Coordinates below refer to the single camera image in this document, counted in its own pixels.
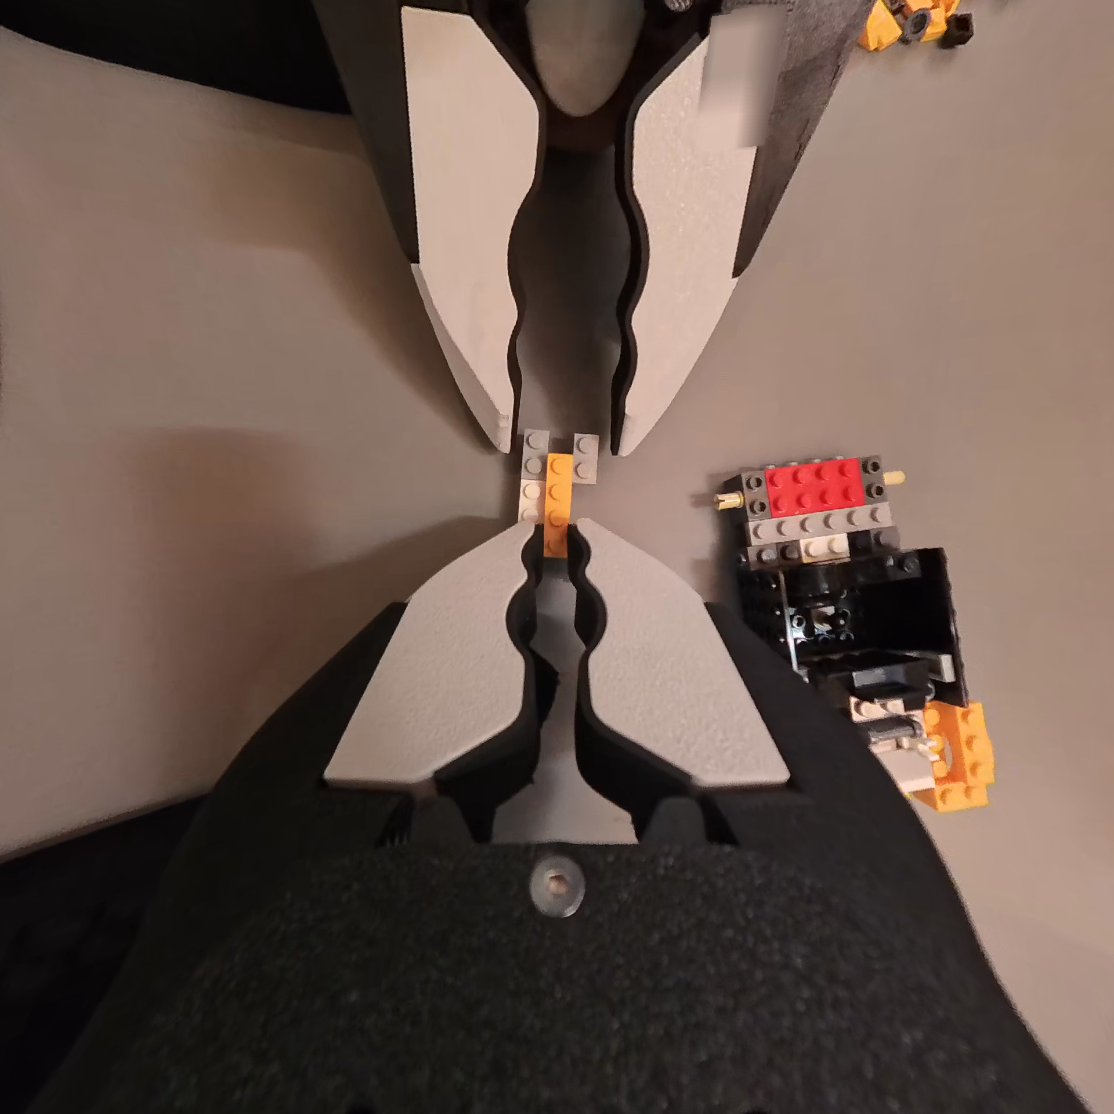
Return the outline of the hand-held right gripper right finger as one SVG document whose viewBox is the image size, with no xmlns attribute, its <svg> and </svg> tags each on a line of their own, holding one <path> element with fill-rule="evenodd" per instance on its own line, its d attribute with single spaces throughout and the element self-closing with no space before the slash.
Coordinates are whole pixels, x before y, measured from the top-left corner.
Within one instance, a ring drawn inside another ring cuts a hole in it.
<svg viewBox="0 0 1114 1114">
<path fill-rule="evenodd" d="M 662 800 L 783 787 L 789 771 L 700 596 L 673 570 L 581 519 L 569 532 L 584 645 L 579 773 L 636 835 Z"/>
</svg>

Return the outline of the toy brick car model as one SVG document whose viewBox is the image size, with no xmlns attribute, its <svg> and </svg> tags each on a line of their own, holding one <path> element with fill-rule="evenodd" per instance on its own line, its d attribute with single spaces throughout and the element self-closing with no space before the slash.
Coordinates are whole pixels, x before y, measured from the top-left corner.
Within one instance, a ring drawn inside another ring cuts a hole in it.
<svg viewBox="0 0 1114 1114">
<path fill-rule="evenodd" d="M 968 683 L 945 552 L 907 550 L 877 457 L 742 471 L 715 495 L 746 626 L 856 725 L 908 799 L 985 807 L 996 758 Z"/>
</svg>

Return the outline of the pile of small loose bricks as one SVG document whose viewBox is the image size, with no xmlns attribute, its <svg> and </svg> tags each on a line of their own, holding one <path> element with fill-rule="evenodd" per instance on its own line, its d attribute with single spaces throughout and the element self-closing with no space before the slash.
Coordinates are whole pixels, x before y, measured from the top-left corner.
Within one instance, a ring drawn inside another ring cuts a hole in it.
<svg viewBox="0 0 1114 1114">
<path fill-rule="evenodd" d="M 974 17 L 958 7 L 958 2 L 877 2 L 858 46 L 873 53 L 896 44 L 963 48 L 974 37 Z"/>
</svg>

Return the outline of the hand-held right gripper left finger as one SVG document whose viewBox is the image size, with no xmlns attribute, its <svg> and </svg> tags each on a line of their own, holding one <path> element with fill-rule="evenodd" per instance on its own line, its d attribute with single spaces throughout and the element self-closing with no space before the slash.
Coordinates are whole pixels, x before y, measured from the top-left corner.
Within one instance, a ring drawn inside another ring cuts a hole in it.
<svg viewBox="0 0 1114 1114">
<path fill-rule="evenodd" d="M 531 648 L 542 530 L 519 523 L 411 596 L 329 761 L 331 789 L 440 796 L 488 844 L 529 786 L 558 671 Z"/>
</svg>

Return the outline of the grey desk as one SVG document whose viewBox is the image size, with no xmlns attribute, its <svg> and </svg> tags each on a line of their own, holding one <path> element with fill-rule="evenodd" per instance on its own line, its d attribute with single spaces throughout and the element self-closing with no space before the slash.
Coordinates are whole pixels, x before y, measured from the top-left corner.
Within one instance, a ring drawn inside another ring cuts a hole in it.
<svg viewBox="0 0 1114 1114">
<path fill-rule="evenodd" d="M 704 504 L 881 454 L 947 550 L 992 806 L 922 819 L 1112 1112 L 1112 3 L 854 51 L 662 421 L 577 512 L 734 604 Z M 182 799 L 514 511 L 348 119 L 2 32 L 2 853 Z"/>
</svg>

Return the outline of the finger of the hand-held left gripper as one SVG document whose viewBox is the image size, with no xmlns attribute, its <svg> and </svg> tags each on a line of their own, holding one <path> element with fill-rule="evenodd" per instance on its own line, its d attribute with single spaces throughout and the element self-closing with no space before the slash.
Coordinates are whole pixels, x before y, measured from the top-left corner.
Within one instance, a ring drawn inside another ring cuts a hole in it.
<svg viewBox="0 0 1114 1114">
<path fill-rule="evenodd" d="M 538 107 L 471 15 L 405 7 L 400 30 L 415 285 L 461 396 L 495 449 L 508 453 L 519 317 L 508 253 L 537 177 Z"/>
<path fill-rule="evenodd" d="M 642 221 L 630 340 L 633 379 L 616 453 L 630 455 L 670 407 L 737 286 L 735 258 L 757 148 L 760 105 L 742 42 L 708 37 L 635 111 L 630 188 Z"/>
</svg>

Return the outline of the narrow orange brick plate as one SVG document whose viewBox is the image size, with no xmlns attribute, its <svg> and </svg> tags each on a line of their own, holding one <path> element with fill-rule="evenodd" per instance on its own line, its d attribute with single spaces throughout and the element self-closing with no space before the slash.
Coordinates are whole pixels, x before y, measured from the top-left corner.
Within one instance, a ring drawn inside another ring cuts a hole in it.
<svg viewBox="0 0 1114 1114">
<path fill-rule="evenodd" d="M 548 558 L 567 557 L 573 471 L 572 454 L 548 455 L 543 498 L 543 545 Z"/>
</svg>

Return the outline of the person's dark fleece jacket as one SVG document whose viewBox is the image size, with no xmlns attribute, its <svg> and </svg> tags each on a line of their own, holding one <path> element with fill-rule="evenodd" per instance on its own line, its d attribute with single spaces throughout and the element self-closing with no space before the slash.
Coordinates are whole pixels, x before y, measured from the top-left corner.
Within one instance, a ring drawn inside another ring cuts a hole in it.
<svg viewBox="0 0 1114 1114">
<path fill-rule="evenodd" d="M 2 1112 L 25 1112 L 63 1064 L 207 801 L 120 821 L 2 865 Z"/>
</svg>

